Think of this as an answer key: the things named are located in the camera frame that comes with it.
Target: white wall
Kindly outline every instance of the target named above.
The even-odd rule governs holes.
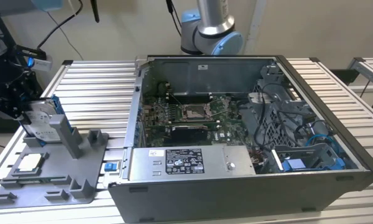
[[[266,0],[253,54],[317,57],[346,68],[373,57],[373,0]]]
[[[52,12],[57,21],[72,14],[64,2],[65,7]],[[77,9],[78,2],[72,2]],[[197,7],[196,0],[173,2],[180,17],[184,10]],[[229,12],[244,36],[249,31],[254,3],[256,0],[229,0]],[[180,53],[180,37],[165,0],[100,0],[98,11],[101,22],[96,23],[89,0],[84,0],[82,12],[62,28],[85,60],[132,60],[136,55]],[[9,16],[5,22],[17,42],[33,48],[54,27],[42,12]],[[49,73],[40,72],[40,82],[46,86],[61,62],[66,59],[80,60],[80,57],[60,30],[41,49],[54,59],[53,70]]]

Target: label sticker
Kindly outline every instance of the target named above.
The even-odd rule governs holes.
[[[197,66],[197,70],[208,70],[209,69],[209,65],[208,64],[200,64]]]
[[[164,150],[150,149],[149,156],[164,156]]]
[[[36,138],[48,142],[61,140],[56,130],[49,126],[50,117],[46,113],[42,111],[26,111],[26,116],[32,124],[25,126]]]
[[[166,174],[204,174],[200,148],[166,150]]]

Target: gray plastic block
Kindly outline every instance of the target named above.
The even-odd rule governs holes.
[[[90,129],[86,135],[86,139],[90,145],[101,145],[104,143],[104,137],[100,129]]]
[[[61,143],[69,151],[73,159],[77,159],[82,155],[82,151],[78,147],[78,137],[73,135],[78,134],[78,131],[70,133],[68,118],[64,114],[53,115],[49,119],[49,126],[56,129],[57,135],[60,136]]]
[[[52,179],[50,182],[53,183],[53,185],[68,185],[70,184],[72,178],[68,175],[64,178],[58,178],[58,179]]]
[[[76,141],[76,143],[78,145],[81,143],[81,141],[82,141],[82,138],[81,138],[81,135],[78,133],[77,127],[73,127],[72,138],[74,139],[74,141]]]
[[[17,199],[17,196],[10,192],[6,194],[0,194],[0,204],[12,204],[14,203],[14,199]]]
[[[77,181],[73,179],[70,183],[69,192],[76,199],[88,198],[93,194],[93,187],[88,183],[88,180],[84,181],[82,185],[80,186]]]
[[[34,171],[21,172],[21,173],[14,172],[12,176],[38,176],[40,174],[41,174],[41,168],[37,167]]]
[[[49,201],[57,201],[57,200],[68,200],[69,195],[68,195],[68,193],[64,191],[64,189],[56,189],[56,190],[49,190],[49,191],[46,191],[44,197],[45,197]]]
[[[24,137],[25,144],[30,147],[41,147],[38,139],[36,137]]]
[[[17,182],[17,180],[13,180],[13,179],[5,180],[5,178],[0,180],[0,184],[1,184],[1,186],[2,186],[5,189],[6,189],[6,188],[20,188],[20,187],[22,186],[22,185]]]

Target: metal rail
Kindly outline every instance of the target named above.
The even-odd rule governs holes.
[[[321,63],[289,59],[290,64],[340,118],[373,157],[373,109],[348,89]],[[101,128],[110,141],[104,160],[122,157],[125,126],[134,81],[133,62],[73,62],[62,66],[45,93],[61,97],[72,125],[80,132]],[[20,129],[0,155],[0,178],[5,177],[24,149]],[[0,223],[122,223],[109,192],[106,176],[98,178],[90,204],[0,210]],[[218,221],[202,221],[202,224]],[[360,192],[344,194],[322,212],[228,219],[226,223],[373,223],[373,184]]]

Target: motherboard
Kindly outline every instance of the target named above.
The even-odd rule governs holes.
[[[148,147],[253,145],[237,101],[226,95],[146,98],[144,129]]]

